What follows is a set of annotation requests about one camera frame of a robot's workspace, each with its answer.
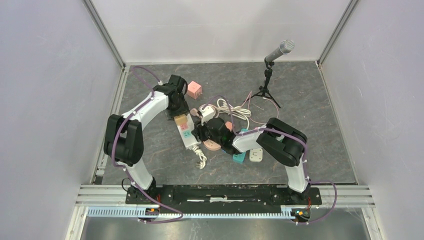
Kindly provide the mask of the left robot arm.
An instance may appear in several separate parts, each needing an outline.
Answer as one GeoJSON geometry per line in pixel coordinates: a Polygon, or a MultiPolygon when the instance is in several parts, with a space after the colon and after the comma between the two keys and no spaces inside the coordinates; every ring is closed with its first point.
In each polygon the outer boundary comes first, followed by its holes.
{"type": "Polygon", "coordinates": [[[187,81],[173,74],[167,83],[151,88],[150,94],[133,109],[122,115],[112,114],[107,120],[103,151],[115,167],[126,173],[131,186],[138,190],[137,196],[145,204],[153,203],[158,191],[156,180],[142,159],[144,128],[162,112],[167,112],[169,117],[187,114],[187,88],[187,81]]]}

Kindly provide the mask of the pink cube plug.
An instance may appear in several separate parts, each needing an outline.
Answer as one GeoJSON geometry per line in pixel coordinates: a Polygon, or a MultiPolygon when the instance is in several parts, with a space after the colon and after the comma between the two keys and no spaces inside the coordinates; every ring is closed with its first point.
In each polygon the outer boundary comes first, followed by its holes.
{"type": "Polygon", "coordinates": [[[203,93],[203,89],[199,83],[195,81],[191,81],[187,85],[187,94],[189,97],[193,99],[197,99],[202,93],[203,93]]]}

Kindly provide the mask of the teal power strip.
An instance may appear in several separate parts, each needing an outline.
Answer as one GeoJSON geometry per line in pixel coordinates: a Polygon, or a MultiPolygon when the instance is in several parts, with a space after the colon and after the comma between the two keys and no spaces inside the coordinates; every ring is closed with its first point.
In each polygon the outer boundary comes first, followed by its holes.
{"type": "Polygon", "coordinates": [[[246,152],[241,152],[239,154],[233,154],[232,160],[236,163],[242,164],[245,160],[246,152]]]}

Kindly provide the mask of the small pink plug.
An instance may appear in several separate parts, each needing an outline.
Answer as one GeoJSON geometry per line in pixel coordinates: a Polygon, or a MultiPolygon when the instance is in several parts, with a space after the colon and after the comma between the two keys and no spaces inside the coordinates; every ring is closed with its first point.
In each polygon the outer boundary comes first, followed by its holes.
{"type": "Polygon", "coordinates": [[[225,126],[226,126],[226,128],[227,128],[229,131],[232,131],[232,130],[233,130],[233,124],[232,124],[230,121],[227,121],[227,122],[225,123],[225,126]]]}

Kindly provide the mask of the round pink socket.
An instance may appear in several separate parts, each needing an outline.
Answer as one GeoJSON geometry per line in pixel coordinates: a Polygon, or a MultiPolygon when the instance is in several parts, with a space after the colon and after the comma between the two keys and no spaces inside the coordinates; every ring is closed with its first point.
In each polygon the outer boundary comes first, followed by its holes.
{"type": "Polygon", "coordinates": [[[218,151],[218,150],[221,149],[221,146],[218,143],[216,143],[216,142],[214,142],[210,139],[204,141],[203,145],[205,146],[206,149],[208,149],[210,151],[218,151]]]}

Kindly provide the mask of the white power strip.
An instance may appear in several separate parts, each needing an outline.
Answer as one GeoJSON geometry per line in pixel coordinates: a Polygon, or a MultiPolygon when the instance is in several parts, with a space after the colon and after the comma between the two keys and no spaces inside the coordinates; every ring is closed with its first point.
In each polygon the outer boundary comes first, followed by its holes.
{"type": "Polygon", "coordinates": [[[186,149],[191,149],[194,146],[201,144],[201,142],[192,134],[195,125],[190,114],[186,115],[185,123],[181,123],[180,120],[175,120],[175,124],[186,149]]]}

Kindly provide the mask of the orange cube plug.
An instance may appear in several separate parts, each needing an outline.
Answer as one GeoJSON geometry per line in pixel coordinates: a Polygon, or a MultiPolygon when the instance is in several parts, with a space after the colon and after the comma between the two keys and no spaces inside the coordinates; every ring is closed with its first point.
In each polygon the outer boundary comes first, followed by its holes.
{"type": "Polygon", "coordinates": [[[174,116],[173,119],[174,119],[174,122],[176,123],[177,126],[187,124],[187,122],[188,122],[188,118],[187,118],[186,114],[174,116]]]}

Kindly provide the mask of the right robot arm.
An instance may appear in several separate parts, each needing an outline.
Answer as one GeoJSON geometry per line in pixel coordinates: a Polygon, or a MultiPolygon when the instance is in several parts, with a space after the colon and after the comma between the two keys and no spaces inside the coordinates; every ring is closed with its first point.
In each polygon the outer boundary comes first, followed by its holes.
{"type": "Polygon", "coordinates": [[[205,123],[196,122],[191,132],[197,140],[211,140],[230,155],[262,148],[284,165],[288,177],[289,199],[295,204],[302,204],[309,198],[310,184],[305,177],[302,163],[308,138],[287,123],[272,117],[257,129],[233,132],[223,119],[215,117],[205,123]]]}

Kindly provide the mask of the white plug adapter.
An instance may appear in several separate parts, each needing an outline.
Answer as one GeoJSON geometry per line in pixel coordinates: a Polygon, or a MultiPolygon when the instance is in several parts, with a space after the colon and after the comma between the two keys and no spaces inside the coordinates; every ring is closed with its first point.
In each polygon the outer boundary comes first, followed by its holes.
{"type": "Polygon", "coordinates": [[[254,148],[249,151],[249,160],[254,163],[260,163],[263,160],[263,149],[254,148]]]}

